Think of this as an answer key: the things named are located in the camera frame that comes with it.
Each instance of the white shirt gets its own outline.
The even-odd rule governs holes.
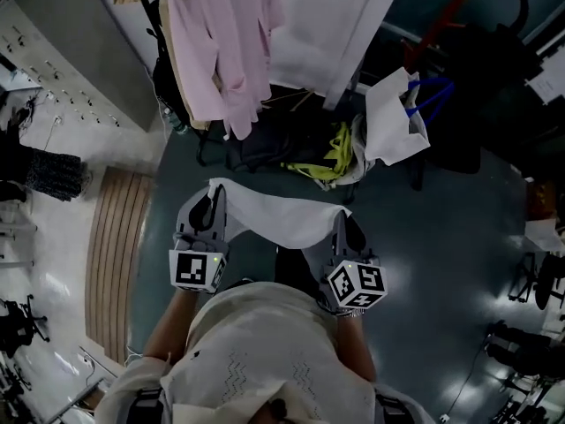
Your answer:
[[[161,384],[165,413],[176,423],[241,423],[283,398],[298,423],[375,422],[374,387],[337,358],[335,318],[301,291],[254,283],[225,291],[192,322],[187,353],[171,370],[134,361],[96,410],[116,422],[124,396]]]

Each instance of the black patterned garment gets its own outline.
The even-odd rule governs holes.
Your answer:
[[[70,201],[82,192],[87,168],[75,155],[33,150],[25,185],[60,201]]]

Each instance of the gray floor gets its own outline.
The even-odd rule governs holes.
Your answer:
[[[232,174],[217,145],[207,145],[205,158],[212,164],[202,168],[194,159],[196,147],[192,134],[173,135],[156,178],[132,305],[137,351],[173,293],[168,250],[177,212],[207,179],[233,178],[262,193],[334,203],[344,195],[322,192],[290,173]],[[506,299],[523,252],[512,236],[524,233],[524,203],[523,180],[484,152],[481,171],[473,176],[428,165],[422,192],[410,188],[404,165],[377,167],[349,206],[388,271],[388,297],[365,316],[380,382],[417,399],[435,419],[459,392],[489,322],[541,327],[543,314],[535,305]],[[264,277],[273,268],[274,247],[252,234],[238,238],[231,252],[225,283],[243,275]],[[481,353],[451,422],[487,422],[506,399],[497,379],[507,373]]]

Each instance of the chair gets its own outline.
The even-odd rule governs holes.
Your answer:
[[[517,295],[512,295],[512,291],[520,278],[525,276],[526,283]],[[536,292],[536,304],[539,309],[546,309],[547,302],[550,297],[556,297],[561,301],[560,308],[563,307],[565,294],[554,291],[555,287],[559,287],[561,280],[565,277],[565,258],[560,258],[552,254],[547,254],[544,258],[539,272],[536,269],[536,259],[534,253],[524,255],[522,261],[516,267],[516,278],[512,284],[508,299],[510,301],[519,301],[525,303],[530,298],[530,292],[533,288]]]
[[[30,345],[34,335],[39,335],[45,342],[50,339],[45,337],[39,327],[37,321],[46,322],[47,317],[36,317],[31,310],[31,300],[33,295],[27,296],[27,303],[20,305],[15,301],[0,300],[6,309],[8,315],[0,317],[0,350],[6,352],[8,358],[12,358],[14,353],[22,345]]]

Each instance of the white tote bag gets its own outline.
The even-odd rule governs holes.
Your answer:
[[[406,108],[416,107],[419,86],[411,90],[405,106],[400,101],[412,80],[418,80],[418,74],[410,76],[400,68],[367,92],[367,161],[381,159],[392,165],[430,147],[419,112],[412,117],[406,114]]]

